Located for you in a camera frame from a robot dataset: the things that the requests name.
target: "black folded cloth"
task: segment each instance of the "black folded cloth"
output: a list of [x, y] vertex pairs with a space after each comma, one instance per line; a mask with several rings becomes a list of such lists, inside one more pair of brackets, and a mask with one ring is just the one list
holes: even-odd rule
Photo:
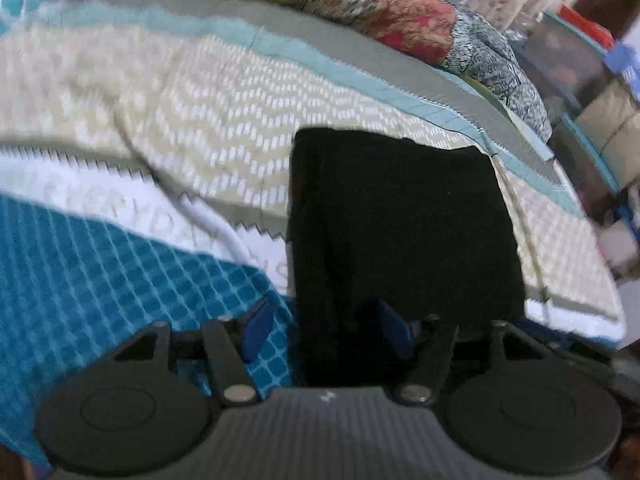
[[290, 171], [288, 237], [310, 385], [400, 371], [374, 327], [377, 300], [407, 322], [437, 314], [464, 328], [523, 313], [513, 225], [491, 161], [475, 147], [306, 128]]

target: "folded garment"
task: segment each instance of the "folded garment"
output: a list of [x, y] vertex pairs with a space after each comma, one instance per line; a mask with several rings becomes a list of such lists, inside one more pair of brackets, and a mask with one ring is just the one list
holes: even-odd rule
[[491, 160], [475, 147], [300, 130], [290, 189], [310, 383], [348, 382], [362, 370], [363, 355], [379, 350], [378, 336], [362, 334], [377, 300], [407, 322], [436, 314], [464, 328], [523, 313], [511, 219]]

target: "bed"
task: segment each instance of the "bed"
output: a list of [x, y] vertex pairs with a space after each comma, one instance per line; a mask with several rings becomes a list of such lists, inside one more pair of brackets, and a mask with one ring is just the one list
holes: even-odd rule
[[0, 442], [21, 456], [45, 460], [42, 394], [154, 320], [188, 330], [267, 296], [276, 328], [248, 370], [263, 395], [300, 380], [286, 227], [305, 125], [476, 146], [513, 223], [527, 318], [622, 339], [562, 172], [463, 79], [261, 0], [39, 1], [12, 0], [0, 40]]

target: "black and white patterned fabric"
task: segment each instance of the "black and white patterned fabric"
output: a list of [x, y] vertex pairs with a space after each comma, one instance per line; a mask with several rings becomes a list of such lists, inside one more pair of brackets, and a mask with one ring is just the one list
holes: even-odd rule
[[505, 37], [477, 12], [456, 0], [442, 1], [452, 5], [458, 17], [451, 31], [453, 46], [443, 68], [482, 83], [547, 142], [551, 124], [545, 105]]

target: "silver screw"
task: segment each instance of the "silver screw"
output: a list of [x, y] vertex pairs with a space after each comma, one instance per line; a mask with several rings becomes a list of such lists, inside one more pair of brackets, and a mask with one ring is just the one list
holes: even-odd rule
[[406, 384], [400, 390], [400, 396], [407, 402], [426, 402], [431, 399], [431, 390], [420, 384]]
[[249, 402], [256, 395], [255, 390], [247, 384], [234, 384], [225, 389], [222, 394], [229, 402]]

